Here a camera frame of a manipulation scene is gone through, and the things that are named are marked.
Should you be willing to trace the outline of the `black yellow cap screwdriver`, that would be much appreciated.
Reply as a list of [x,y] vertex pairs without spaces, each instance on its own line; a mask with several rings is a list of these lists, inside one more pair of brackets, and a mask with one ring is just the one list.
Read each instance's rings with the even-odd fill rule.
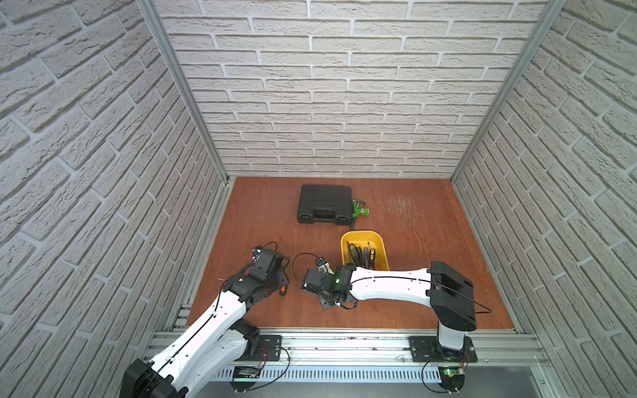
[[355,245],[356,247],[356,252],[357,252],[357,256],[358,256],[358,266],[359,267],[364,267],[365,266],[365,262],[364,262],[364,257],[363,257],[363,249],[361,248],[360,245]]

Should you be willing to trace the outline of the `black yellow dotted screwdriver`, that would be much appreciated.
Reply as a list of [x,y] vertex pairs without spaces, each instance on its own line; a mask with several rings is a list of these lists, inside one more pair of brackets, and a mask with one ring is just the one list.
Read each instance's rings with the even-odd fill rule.
[[359,259],[359,255],[358,255],[358,249],[356,247],[356,245],[354,245],[353,243],[348,243],[348,255],[350,258],[350,262],[355,265],[356,267],[360,266],[360,259]]

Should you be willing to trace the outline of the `blue clear handle screwdriver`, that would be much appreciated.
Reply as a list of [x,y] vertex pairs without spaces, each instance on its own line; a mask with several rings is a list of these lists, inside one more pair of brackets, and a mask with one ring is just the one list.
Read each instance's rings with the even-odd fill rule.
[[363,267],[366,270],[369,269],[369,249],[368,249],[368,247],[363,247]]

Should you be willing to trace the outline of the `black yellow slim screwdriver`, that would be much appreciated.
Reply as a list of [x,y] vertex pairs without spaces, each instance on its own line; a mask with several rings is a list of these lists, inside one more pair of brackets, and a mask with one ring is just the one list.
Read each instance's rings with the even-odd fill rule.
[[377,257],[376,250],[370,249],[368,253],[368,268],[370,270],[376,269],[376,257]]

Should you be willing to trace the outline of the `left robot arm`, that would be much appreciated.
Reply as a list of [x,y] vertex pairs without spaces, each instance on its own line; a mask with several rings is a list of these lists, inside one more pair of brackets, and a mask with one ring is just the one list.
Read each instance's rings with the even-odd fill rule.
[[150,361],[125,370],[121,397],[193,397],[222,368],[254,355],[260,329],[244,316],[257,303],[288,285],[290,259],[258,246],[252,260],[225,280],[213,304],[179,338]]

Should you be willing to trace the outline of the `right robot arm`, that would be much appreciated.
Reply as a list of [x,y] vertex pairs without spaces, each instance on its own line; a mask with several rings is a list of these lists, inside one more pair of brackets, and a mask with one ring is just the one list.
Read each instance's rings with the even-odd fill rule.
[[417,303],[433,309],[438,319],[436,347],[460,353],[469,332],[476,330],[473,283],[444,262],[411,271],[368,270],[343,265],[330,274],[308,270],[302,290],[316,295],[324,309],[351,309],[360,301],[384,299]]

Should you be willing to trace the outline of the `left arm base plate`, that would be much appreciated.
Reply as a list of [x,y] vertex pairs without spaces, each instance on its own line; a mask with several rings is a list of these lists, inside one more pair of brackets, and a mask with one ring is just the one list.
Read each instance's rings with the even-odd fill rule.
[[247,349],[237,362],[278,362],[280,360],[282,336],[279,334],[262,334],[255,341],[250,341]]

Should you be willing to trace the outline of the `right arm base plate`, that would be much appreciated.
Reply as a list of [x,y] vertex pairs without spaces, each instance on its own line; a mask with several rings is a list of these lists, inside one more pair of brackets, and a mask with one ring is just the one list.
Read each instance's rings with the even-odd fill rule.
[[463,348],[444,348],[435,336],[408,338],[412,361],[415,363],[477,363],[478,357],[470,337],[465,336]]

